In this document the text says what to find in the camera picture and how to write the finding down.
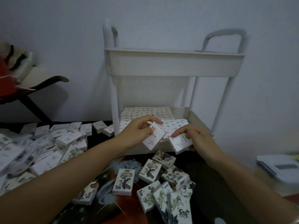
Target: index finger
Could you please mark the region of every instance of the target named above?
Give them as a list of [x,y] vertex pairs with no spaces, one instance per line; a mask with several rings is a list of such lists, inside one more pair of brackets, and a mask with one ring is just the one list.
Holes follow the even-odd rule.
[[188,125],[185,125],[185,126],[179,128],[179,129],[177,129],[171,136],[172,137],[177,137],[182,133],[187,133],[189,130],[194,130],[194,131],[196,131],[197,133],[199,133],[201,135],[205,135],[204,129],[202,129],[200,127],[196,127],[196,126],[191,125],[191,124],[188,124]]
[[157,124],[163,124],[163,122],[161,120],[159,120],[156,117],[150,116],[150,115],[142,116],[140,118],[137,118],[137,120],[138,120],[138,124],[140,124],[140,123],[146,123],[148,121],[156,122]]

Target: forearm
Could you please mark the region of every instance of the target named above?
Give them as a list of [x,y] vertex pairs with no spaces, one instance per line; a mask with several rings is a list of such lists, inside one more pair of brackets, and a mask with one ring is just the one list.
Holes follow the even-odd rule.
[[225,156],[214,168],[261,224],[288,224],[299,215],[292,203],[260,182],[248,169],[231,158]]
[[115,139],[101,143],[0,197],[7,223],[49,223],[111,160],[122,153]]

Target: cart handle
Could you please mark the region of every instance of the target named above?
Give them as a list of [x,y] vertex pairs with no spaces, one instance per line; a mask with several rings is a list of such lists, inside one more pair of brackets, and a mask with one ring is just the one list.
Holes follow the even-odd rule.
[[209,40],[211,38],[218,37],[218,36],[224,36],[224,35],[240,35],[241,41],[240,41],[240,45],[239,45],[237,53],[244,53],[248,38],[247,38],[246,31],[244,29],[239,29],[239,28],[223,29],[223,30],[214,31],[214,32],[207,34],[207,36],[204,38],[204,43],[202,45],[202,52],[204,52],[206,50],[207,44],[209,43]]

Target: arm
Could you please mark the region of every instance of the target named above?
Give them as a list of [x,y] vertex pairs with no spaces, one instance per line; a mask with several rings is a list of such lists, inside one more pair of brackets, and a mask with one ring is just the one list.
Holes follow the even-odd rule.
[[1,196],[3,223],[49,223],[113,159],[152,134],[147,121],[163,123],[151,116],[134,119],[115,138]]
[[228,157],[203,129],[186,125],[172,137],[186,133],[195,150],[225,180],[241,203],[261,224],[289,224],[299,216],[297,208],[277,192],[256,179],[252,173]]

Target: hand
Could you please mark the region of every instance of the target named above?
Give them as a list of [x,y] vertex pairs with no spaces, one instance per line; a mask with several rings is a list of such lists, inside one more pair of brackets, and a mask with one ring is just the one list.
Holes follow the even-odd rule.
[[163,124],[158,118],[149,115],[136,118],[133,119],[115,139],[119,141],[121,146],[124,146],[125,150],[140,144],[148,135],[153,134],[153,130],[149,128],[150,124],[147,123],[148,121]]
[[226,154],[204,129],[188,124],[177,129],[171,136],[177,137],[182,133],[186,133],[186,138],[192,139],[195,150],[211,168],[214,168],[217,162],[226,157]]

